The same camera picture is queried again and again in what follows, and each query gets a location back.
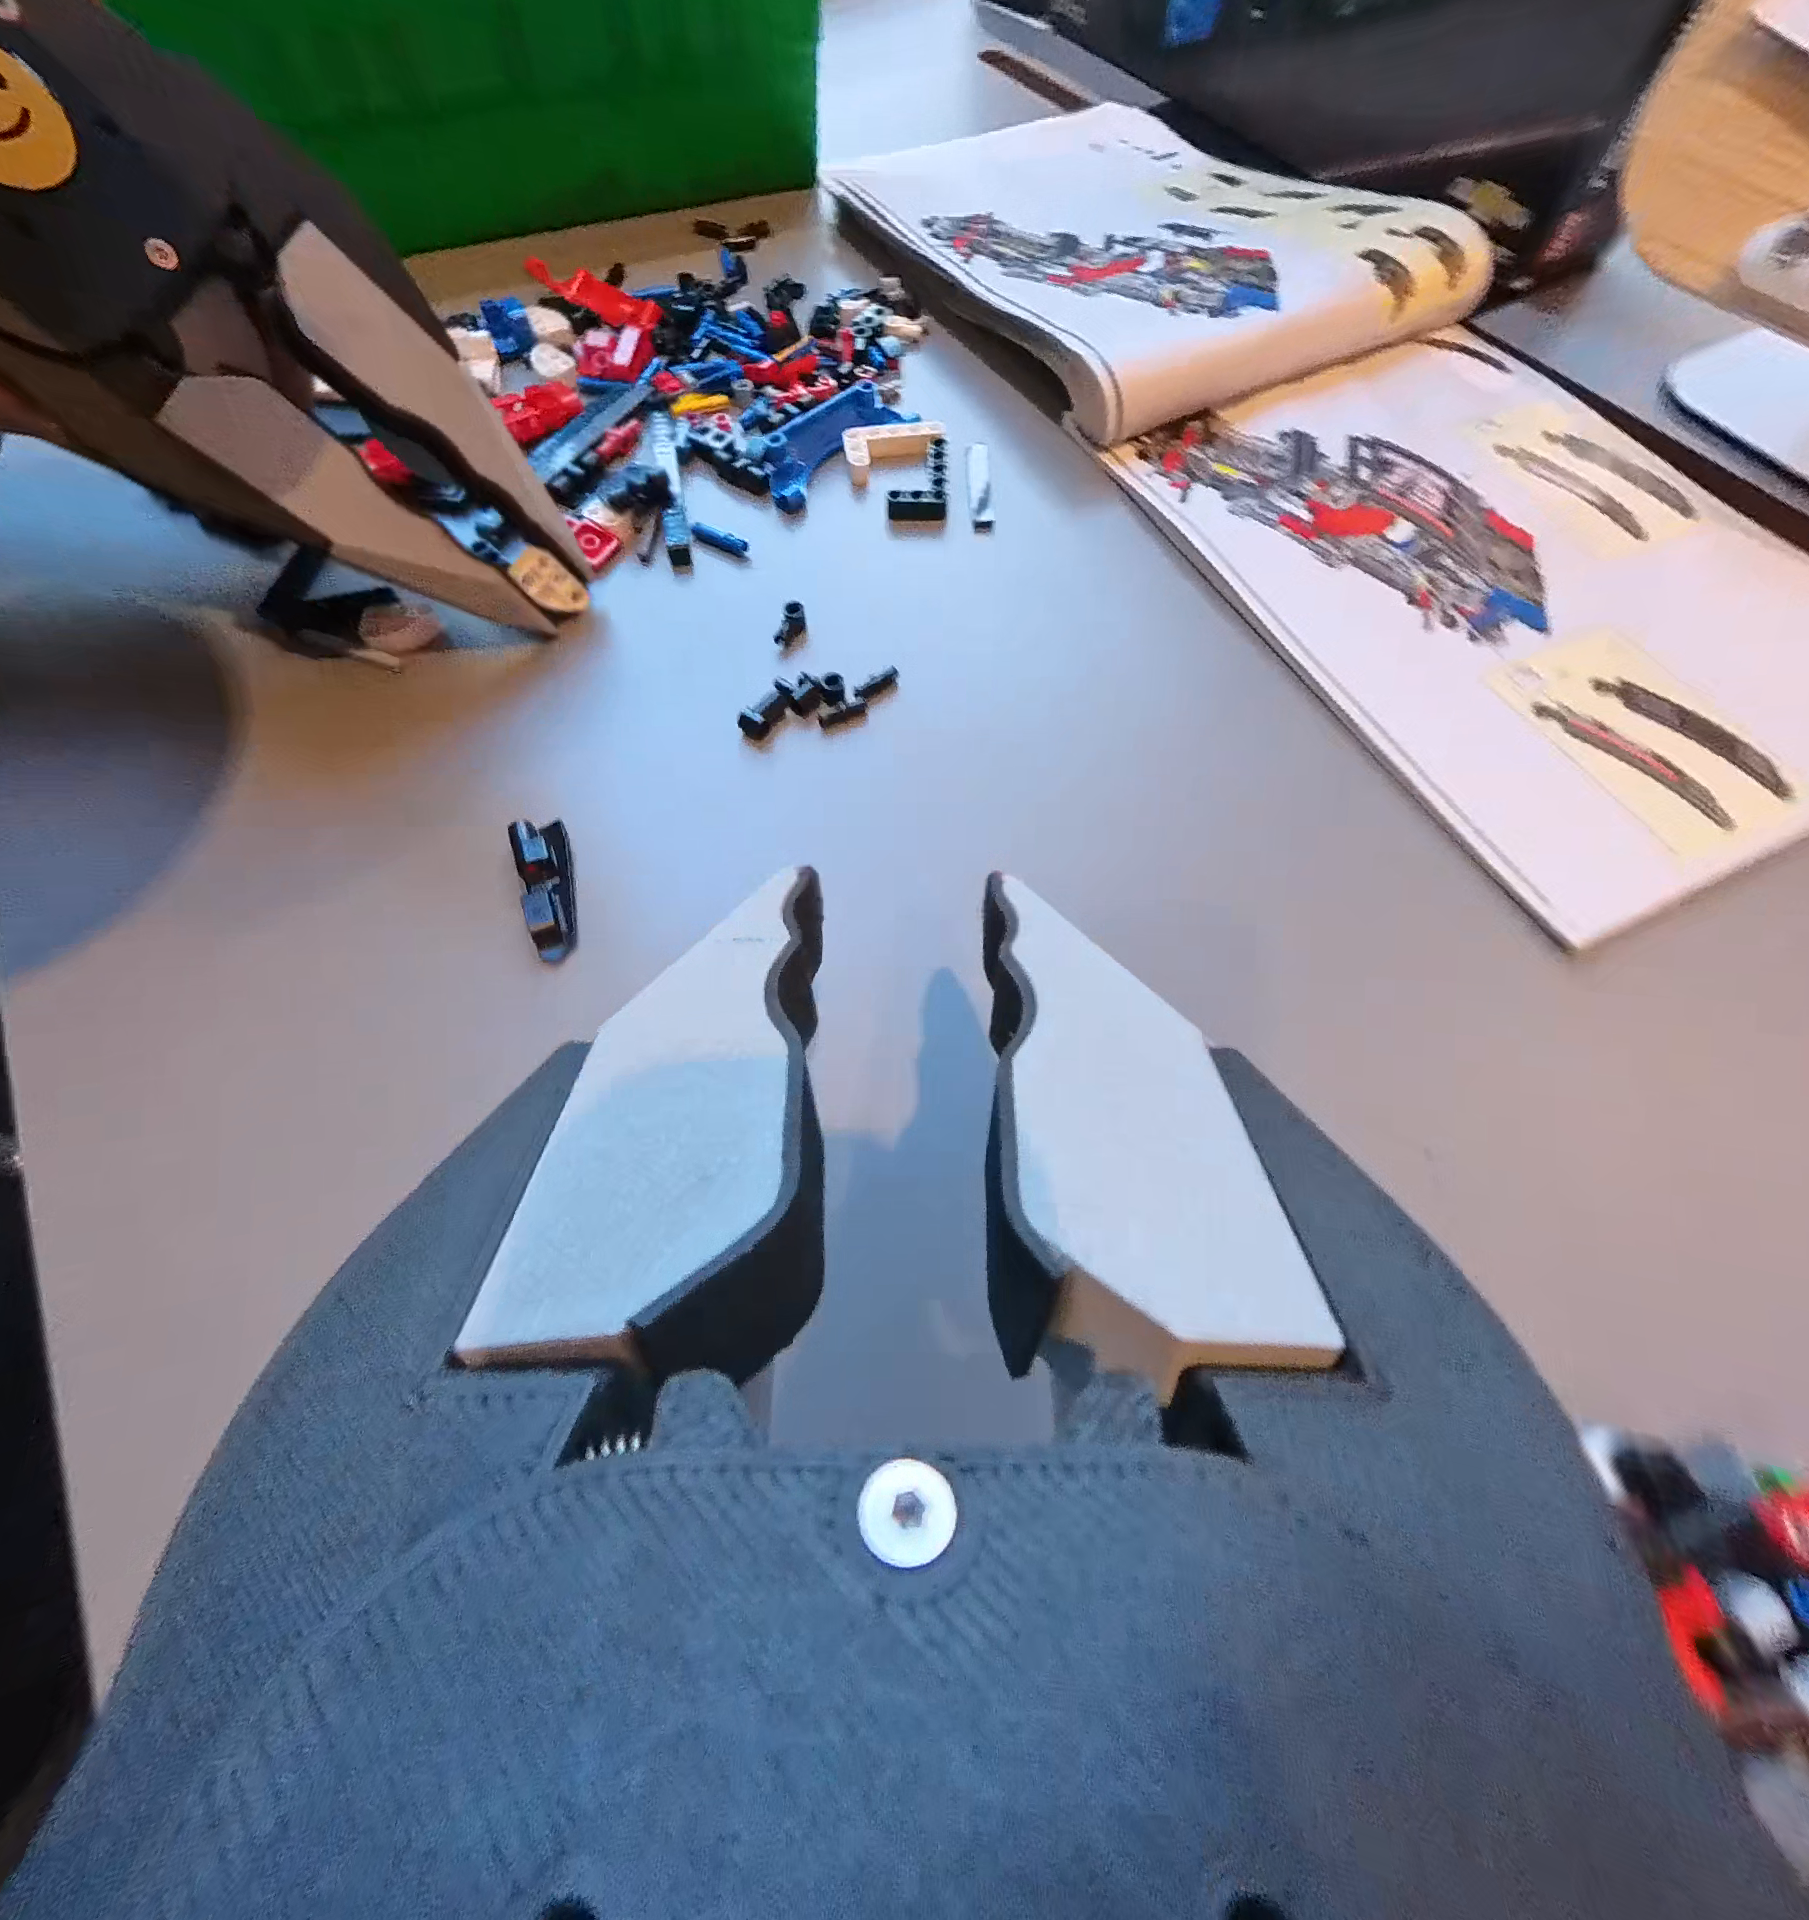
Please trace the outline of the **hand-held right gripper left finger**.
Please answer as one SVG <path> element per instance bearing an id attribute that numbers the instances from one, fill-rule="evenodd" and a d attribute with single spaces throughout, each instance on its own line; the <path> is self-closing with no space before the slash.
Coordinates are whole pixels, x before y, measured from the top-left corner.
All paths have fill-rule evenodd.
<path id="1" fill-rule="evenodd" d="M 449 1347 L 748 1385 L 823 1289 L 821 882 L 787 864 L 595 1032 Z"/>

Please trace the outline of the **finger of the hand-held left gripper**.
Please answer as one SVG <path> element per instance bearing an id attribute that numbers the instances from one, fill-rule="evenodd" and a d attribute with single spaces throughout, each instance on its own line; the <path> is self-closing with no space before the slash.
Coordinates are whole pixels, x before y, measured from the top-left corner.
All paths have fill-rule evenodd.
<path id="1" fill-rule="evenodd" d="M 503 572 L 540 612 L 581 612 L 587 566 L 564 515 L 533 475 L 490 396 L 431 317 L 420 321 L 315 222 L 275 257 L 275 293 L 300 359 L 414 473 L 457 486 L 503 523 Z"/>
<path id="2" fill-rule="evenodd" d="M 449 609 L 551 637 L 561 618 L 540 606 L 507 566 L 468 554 L 433 517 L 396 499 L 358 456 L 267 382 L 187 374 L 167 397 L 167 435 L 223 475 L 290 515 L 294 534 L 368 577 L 411 588 Z M 509 430 L 460 370 L 449 372 L 449 453 L 471 469 L 561 570 L 561 517 Z"/>

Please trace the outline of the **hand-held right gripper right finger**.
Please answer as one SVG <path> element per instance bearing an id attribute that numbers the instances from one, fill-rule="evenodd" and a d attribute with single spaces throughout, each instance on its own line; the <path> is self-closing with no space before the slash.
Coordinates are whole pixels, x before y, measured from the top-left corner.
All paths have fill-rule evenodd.
<path id="1" fill-rule="evenodd" d="M 1349 1338 L 1202 1032 L 988 875 L 988 1312 L 1011 1378 L 1325 1374 Z"/>

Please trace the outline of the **small black brick assembly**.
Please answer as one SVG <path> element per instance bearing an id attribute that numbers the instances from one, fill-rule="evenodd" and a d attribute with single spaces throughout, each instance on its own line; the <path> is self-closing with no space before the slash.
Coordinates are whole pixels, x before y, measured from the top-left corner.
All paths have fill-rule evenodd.
<path id="1" fill-rule="evenodd" d="M 520 883 L 520 913 L 532 944 L 543 962 L 561 962 L 575 951 L 575 859 L 561 819 L 533 824 L 519 817 L 507 829 Z"/>

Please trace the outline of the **pile of mixed toy bricks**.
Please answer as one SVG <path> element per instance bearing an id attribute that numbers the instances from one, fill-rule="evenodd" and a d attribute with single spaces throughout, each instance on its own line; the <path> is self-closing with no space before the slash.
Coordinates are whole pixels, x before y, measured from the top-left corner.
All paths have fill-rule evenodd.
<path id="1" fill-rule="evenodd" d="M 859 380 L 906 410 L 902 364 L 927 326 L 902 280 L 810 299 L 794 275 L 753 280 L 746 257 L 769 224 L 696 231 L 716 246 L 712 275 L 637 287 L 618 265 L 558 277 L 530 258 L 535 299 L 493 295 L 446 317 L 463 368 L 564 515 L 587 577 L 635 544 L 660 541 L 678 568 L 700 547 L 748 559 L 748 540 L 689 513 L 688 463 L 777 513 L 760 464 L 766 434 Z M 841 456 L 832 464 L 845 470 Z"/>

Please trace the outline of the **building instruction booklet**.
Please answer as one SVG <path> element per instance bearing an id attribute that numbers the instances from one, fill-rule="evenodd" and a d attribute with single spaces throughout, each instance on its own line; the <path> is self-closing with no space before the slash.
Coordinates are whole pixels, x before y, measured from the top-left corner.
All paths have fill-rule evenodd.
<path id="1" fill-rule="evenodd" d="M 1467 211 L 1118 103 L 821 182 L 1562 947 L 1809 835 L 1809 554 L 1467 332 Z"/>

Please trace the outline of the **toy brick car model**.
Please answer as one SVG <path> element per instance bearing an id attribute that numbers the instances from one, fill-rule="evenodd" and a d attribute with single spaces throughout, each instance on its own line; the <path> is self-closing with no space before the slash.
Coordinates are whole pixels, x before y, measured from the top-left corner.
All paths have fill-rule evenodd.
<path id="1" fill-rule="evenodd" d="M 1688 1693 L 1766 1815 L 1809 1839 L 1809 1469 L 1585 1425 Z"/>

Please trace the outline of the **green plastic bin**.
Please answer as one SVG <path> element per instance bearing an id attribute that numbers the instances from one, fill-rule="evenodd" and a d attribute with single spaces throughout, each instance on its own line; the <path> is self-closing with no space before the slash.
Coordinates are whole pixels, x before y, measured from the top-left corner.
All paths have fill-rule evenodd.
<path id="1" fill-rule="evenodd" d="M 398 252 L 795 189 L 818 2 L 126 2 Z"/>

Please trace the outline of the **cluster of black pins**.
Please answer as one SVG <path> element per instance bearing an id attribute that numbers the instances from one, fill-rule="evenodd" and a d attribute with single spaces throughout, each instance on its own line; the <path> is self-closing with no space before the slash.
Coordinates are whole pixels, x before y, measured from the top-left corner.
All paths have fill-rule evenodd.
<path id="1" fill-rule="evenodd" d="M 835 670 L 777 677 L 766 692 L 738 711 L 735 727 L 751 744 L 766 741 L 787 721 L 813 724 L 826 734 L 841 731 L 862 724 L 898 683 L 895 665 L 883 665 L 856 681 Z"/>

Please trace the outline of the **white L-shaped beam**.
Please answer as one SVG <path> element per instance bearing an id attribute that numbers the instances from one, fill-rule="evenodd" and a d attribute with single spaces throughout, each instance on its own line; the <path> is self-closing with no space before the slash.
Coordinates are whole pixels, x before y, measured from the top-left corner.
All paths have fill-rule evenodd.
<path id="1" fill-rule="evenodd" d="M 854 488 L 866 488 L 878 466 L 926 461 L 947 438 L 936 419 L 880 421 L 841 432 L 841 459 Z"/>

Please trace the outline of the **white stand base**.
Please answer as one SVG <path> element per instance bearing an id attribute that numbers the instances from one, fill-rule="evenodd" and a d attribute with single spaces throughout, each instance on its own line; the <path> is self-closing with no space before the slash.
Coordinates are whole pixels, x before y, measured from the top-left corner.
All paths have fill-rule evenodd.
<path id="1" fill-rule="evenodd" d="M 1670 362 L 1665 396 L 1809 489 L 1809 208 L 1746 238 L 1728 293 L 1749 326 Z"/>

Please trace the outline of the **dark toy car set box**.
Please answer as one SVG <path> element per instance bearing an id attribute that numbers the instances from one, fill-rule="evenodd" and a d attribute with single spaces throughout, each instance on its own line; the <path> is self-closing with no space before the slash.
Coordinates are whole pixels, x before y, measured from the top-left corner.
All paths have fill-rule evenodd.
<path id="1" fill-rule="evenodd" d="M 1223 160 L 1458 206 L 1499 298 L 1617 234 L 1619 153 L 1688 2 L 1009 2 L 988 31 Z"/>

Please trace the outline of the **blue curved brick frame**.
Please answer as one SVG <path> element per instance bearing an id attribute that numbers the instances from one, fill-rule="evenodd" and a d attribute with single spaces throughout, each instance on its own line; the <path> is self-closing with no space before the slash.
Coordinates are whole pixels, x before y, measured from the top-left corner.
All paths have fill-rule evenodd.
<path id="1" fill-rule="evenodd" d="M 841 456 L 845 432 L 917 422 L 917 414 L 882 399 L 878 385 L 859 380 L 764 435 L 760 464 L 777 513 L 807 510 L 810 482 L 821 466 Z"/>

